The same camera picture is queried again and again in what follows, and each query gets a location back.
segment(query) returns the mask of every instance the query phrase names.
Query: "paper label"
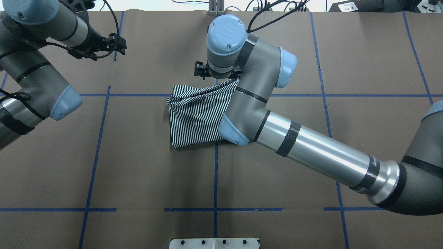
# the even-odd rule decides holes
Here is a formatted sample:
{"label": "paper label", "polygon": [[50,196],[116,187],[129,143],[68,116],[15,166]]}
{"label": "paper label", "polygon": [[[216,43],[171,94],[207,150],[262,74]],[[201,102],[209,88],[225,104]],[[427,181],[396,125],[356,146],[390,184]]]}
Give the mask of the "paper label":
{"label": "paper label", "polygon": [[358,10],[357,6],[354,2],[345,3],[345,4],[339,4],[338,7],[342,12],[351,12]]}

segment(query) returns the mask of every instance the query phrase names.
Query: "striped cloth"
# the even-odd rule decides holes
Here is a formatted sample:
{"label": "striped cloth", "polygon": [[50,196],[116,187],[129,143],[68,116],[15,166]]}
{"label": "striped cloth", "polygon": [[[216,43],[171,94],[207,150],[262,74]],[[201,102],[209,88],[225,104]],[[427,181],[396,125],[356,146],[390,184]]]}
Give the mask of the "striped cloth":
{"label": "striped cloth", "polygon": [[171,143],[174,148],[220,141],[218,124],[228,107],[239,79],[216,86],[196,88],[176,85],[167,98]]}

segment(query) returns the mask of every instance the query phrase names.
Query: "white bracket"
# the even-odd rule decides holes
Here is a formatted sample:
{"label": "white bracket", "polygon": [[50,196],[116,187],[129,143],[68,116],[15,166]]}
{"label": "white bracket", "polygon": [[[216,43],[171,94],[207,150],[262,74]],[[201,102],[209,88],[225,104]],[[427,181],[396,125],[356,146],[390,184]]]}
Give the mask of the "white bracket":
{"label": "white bracket", "polygon": [[221,16],[225,14],[225,0],[209,0],[209,15]]}
{"label": "white bracket", "polygon": [[174,239],[169,249],[260,249],[254,238]]}

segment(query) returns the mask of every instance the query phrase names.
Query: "light blue cap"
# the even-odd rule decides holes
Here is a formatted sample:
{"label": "light blue cap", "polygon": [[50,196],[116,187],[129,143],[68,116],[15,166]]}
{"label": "light blue cap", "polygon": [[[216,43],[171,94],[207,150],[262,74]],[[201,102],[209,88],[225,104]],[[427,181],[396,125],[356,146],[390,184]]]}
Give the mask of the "light blue cap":
{"label": "light blue cap", "polygon": [[25,25],[42,25],[58,14],[57,0],[3,0],[5,11],[15,21]]}
{"label": "light blue cap", "polygon": [[280,74],[276,87],[284,88],[294,75],[296,67],[297,57],[280,47]]}
{"label": "light blue cap", "polygon": [[429,109],[429,111],[427,112],[427,114],[423,117],[422,121],[429,115],[434,114],[436,112],[441,112],[443,111],[443,100],[433,104],[431,106],[431,108]]}
{"label": "light blue cap", "polygon": [[247,37],[246,27],[240,18],[222,15],[209,25],[206,44],[214,54],[227,56],[239,51]]}
{"label": "light blue cap", "polygon": [[68,85],[52,107],[50,116],[57,121],[61,120],[81,106],[82,103],[83,99],[80,94],[77,93],[72,85]]}
{"label": "light blue cap", "polygon": [[218,133],[233,144],[245,146],[250,142],[250,140],[245,137],[237,127],[235,127],[225,114],[223,114],[223,118],[218,126]]}

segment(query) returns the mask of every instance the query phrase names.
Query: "folded cloth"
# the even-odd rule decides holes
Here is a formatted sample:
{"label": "folded cloth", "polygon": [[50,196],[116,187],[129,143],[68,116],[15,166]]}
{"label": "folded cloth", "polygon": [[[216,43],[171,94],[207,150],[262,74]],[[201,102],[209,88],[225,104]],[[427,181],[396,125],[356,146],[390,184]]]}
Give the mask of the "folded cloth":
{"label": "folded cloth", "polygon": [[176,85],[167,98],[171,143],[174,148],[190,144],[220,141],[218,124],[228,108],[239,79],[219,85],[196,88]]}

